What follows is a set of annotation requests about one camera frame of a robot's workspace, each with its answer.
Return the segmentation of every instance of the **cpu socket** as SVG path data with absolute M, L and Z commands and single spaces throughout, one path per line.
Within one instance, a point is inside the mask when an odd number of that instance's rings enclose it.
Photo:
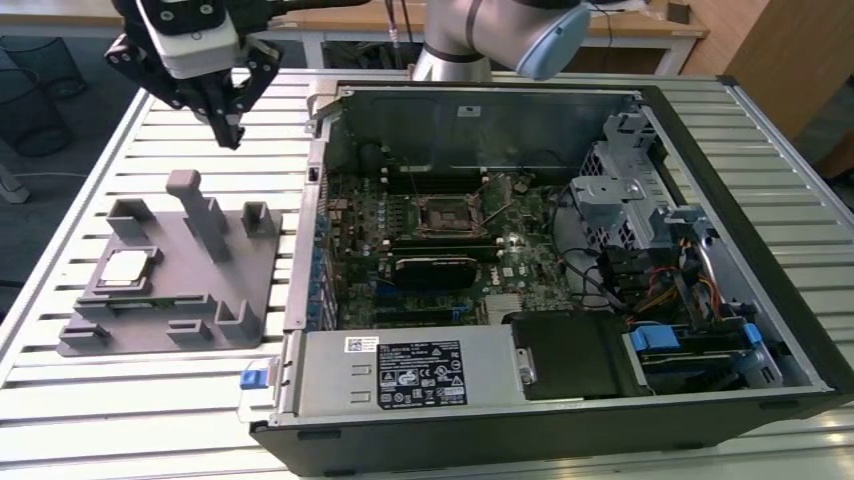
M 469 196 L 425 198 L 419 214 L 419 230 L 426 237 L 474 236 L 483 221 L 481 201 Z

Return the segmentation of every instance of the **wire mesh trash bin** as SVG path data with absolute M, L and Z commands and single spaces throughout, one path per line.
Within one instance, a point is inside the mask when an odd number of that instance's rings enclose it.
M 39 74 L 42 88 L 51 98 L 72 98 L 86 90 L 86 81 L 62 38 L 0 37 L 0 49 L 19 68 Z
M 0 70 L 0 138 L 26 157 L 58 152 L 74 138 L 30 70 Z

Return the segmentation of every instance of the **robotic arm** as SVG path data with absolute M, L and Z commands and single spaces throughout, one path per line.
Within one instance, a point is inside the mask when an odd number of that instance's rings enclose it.
M 237 149 L 241 119 L 273 83 L 279 47 L 253 34 L 289 12 L 363 5 L 370 0 L 113 0 L 125 34 L 106 58 L 173 108 L 190 107 Z M 544 80 L 581 46 L 590 13 L 581 0 L 431 0 L 426 45 L 415 79 L 482 81 L 489 58 Z M 231 69 L 250 78 L 234 84 Z

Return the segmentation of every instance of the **motherboard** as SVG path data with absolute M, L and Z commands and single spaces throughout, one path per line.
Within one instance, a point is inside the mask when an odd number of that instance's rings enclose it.
M 525 172 L 330 178 L 337 328 L 486 325 L 570 308 L 549 228 L 561 189 Z

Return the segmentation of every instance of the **barcode label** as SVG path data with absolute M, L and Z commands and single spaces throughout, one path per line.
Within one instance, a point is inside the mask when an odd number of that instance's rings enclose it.
M 446 387 L 445 389 L 445 396 L 450 396 L 450 395 L 462 395 L 463 393 L 466 393 L 466 388 L 463 387 Z
M 346 337 L 345 353 L 377 352 L 379 337 Z

